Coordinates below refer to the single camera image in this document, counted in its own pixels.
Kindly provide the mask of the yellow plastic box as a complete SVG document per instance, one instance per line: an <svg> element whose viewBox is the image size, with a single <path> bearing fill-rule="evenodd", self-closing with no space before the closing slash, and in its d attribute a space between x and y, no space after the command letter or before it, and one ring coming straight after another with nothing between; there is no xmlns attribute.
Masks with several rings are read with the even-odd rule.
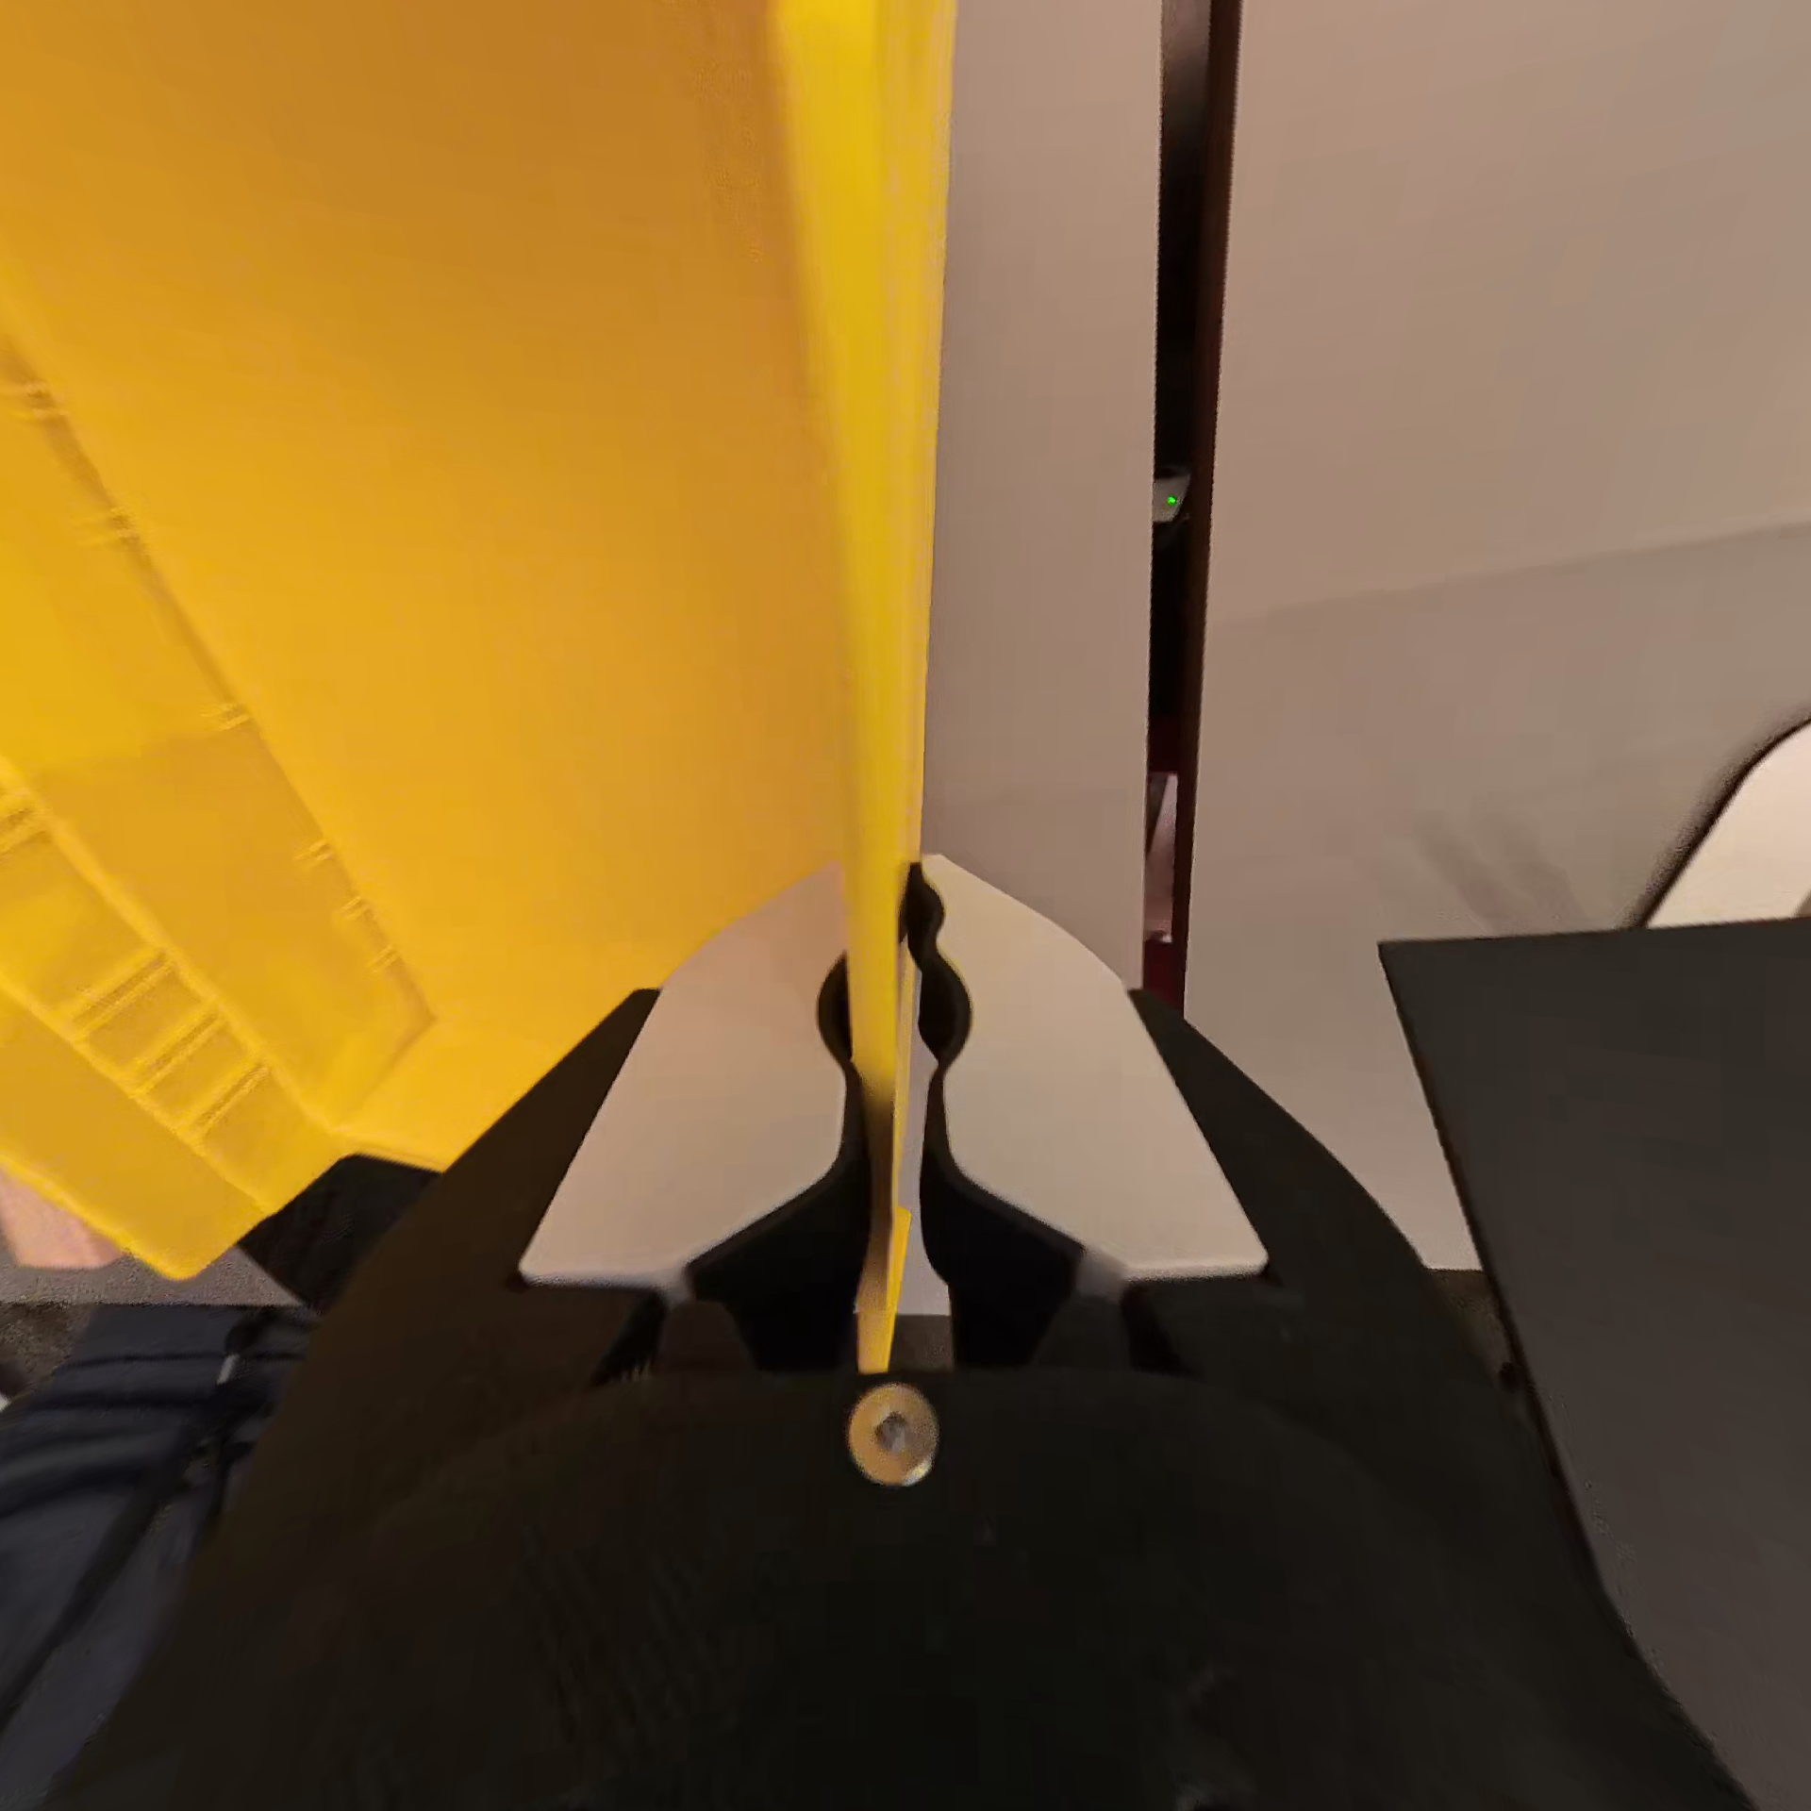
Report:
<svg viewBox="0 0 1811 1811"><path fill-rule="evenodd" d="M805 872L899 1299L954 5L4 5L4 1172L192 1278Z"/></svg>

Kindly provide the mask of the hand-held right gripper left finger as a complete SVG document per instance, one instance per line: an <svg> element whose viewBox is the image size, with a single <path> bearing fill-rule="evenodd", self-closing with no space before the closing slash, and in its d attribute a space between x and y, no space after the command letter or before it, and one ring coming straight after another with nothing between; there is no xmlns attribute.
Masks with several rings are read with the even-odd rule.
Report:
<svg viewBox="0 0 1811 1811"><path fill-rule="evenodd" d="M844 881L819 866L660 987L523 1254L531 1284L687 1292L691 1267L820 1183L865 1131L826 1017Z"/></svg>

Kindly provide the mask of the black flat panel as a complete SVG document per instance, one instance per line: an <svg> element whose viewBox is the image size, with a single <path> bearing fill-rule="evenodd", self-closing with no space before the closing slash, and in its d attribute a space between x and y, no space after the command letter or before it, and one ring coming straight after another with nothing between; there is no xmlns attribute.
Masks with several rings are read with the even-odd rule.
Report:
<svg viewBox="0 0 1811 1811"><path fill-rule="evenodd" d="M1759 1806L1809 1796L1807 937L1379 951L1597 1573Z"/></svg>

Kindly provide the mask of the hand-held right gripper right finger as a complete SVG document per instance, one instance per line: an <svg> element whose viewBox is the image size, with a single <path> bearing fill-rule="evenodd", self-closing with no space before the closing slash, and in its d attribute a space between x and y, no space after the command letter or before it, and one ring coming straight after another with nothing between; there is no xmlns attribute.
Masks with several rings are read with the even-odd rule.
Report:
<svg viewBox="0 0 1811 1811"><path fill-rule="evenodd" d="M1064 1237L1081 1287L1259 1276L1260 1237L1119 975L945 855L920 870L968 1006L938 1061L956 1178Z"/></svg>

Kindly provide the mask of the person's left forearm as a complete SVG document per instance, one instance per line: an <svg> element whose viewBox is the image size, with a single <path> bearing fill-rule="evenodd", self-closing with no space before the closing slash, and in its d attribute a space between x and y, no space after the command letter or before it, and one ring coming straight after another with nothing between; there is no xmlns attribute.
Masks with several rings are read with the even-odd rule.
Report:
<svg viewBox="0 0 1811 1811"><path fill-rule="evenodd" d="M16 1177L2 1172L2 1233L11 1258L25 1270L95 1272L121 1249Z"/></svg>

